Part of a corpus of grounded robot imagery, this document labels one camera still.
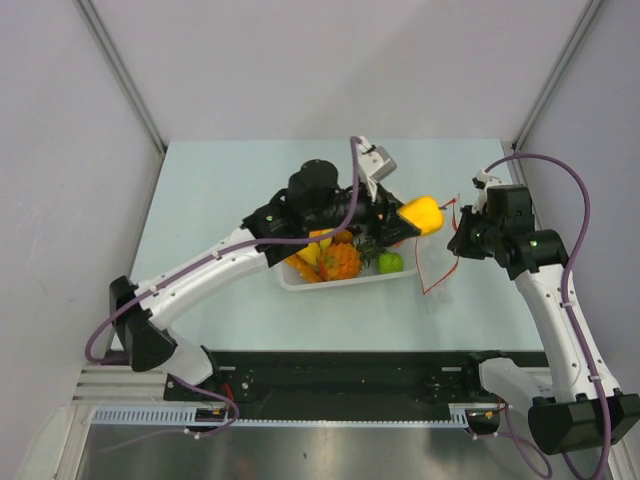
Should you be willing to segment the clear zip bag red zipper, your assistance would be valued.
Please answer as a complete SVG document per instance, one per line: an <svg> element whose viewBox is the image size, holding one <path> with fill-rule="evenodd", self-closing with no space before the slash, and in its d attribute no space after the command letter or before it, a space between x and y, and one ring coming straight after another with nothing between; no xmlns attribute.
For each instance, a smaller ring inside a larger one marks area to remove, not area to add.
<svg viewBox="0 0 640 480"><path fill-rule="evenodd" d="M415 242L415 265L424 296L443 286L458 268L459 258L447 249L447 245L458 230L459 203L460 195L457 194L442 205L443 227Z"/></svg>

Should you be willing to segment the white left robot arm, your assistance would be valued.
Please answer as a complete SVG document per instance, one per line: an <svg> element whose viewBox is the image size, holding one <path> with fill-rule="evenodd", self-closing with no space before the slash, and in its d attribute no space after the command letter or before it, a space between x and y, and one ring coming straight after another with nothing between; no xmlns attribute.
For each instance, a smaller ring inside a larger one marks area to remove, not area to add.
<svg viewBox="0 0 640 480"><path fill-rule="evenodd" d="M112 281L110 312L127 364L135 372L160 368L186 381L197 398L214 397L221 387L215 362L205 347L172 332L173 322L221 288L299 252L300 239L314 230L358 226L380 247L418 236L400 214L402 202L380 184L395 168L393 160L368 154L358 162L357 179L341 188L331 162L307 161L209 251L149 281Z"/></svg>

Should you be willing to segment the yellow toy bell pepper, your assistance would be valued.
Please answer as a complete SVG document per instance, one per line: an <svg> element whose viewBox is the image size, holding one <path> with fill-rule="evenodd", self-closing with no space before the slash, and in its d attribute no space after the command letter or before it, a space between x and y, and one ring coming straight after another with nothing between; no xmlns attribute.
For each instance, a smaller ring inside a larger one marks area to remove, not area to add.
<svg viewBox="0 0 640 480"><path fill-rule="evenodd" d="M420 231L421 236L438 232L445 223L443 211L431 196L416 198L404 204L399 215Z"/></svg>

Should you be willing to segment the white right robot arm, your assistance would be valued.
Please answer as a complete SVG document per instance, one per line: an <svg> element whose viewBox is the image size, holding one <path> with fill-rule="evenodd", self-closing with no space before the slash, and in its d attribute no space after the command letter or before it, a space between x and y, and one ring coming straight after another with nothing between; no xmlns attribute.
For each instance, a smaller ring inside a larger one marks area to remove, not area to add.
<svg viewBox="0 0 640 480"><path fill-rule="evenodd" d="M569 256L559 234L535 227L523 185L489 183L462 208L448 249L460 258L494 259L524 298L548 361L545 384L499 351L472 354L461 376L473 401L499 396L525 414L531 435L555 455L618 443L639 420L639 397L622 392L602 361L572 282L564 282Z"/></svg>

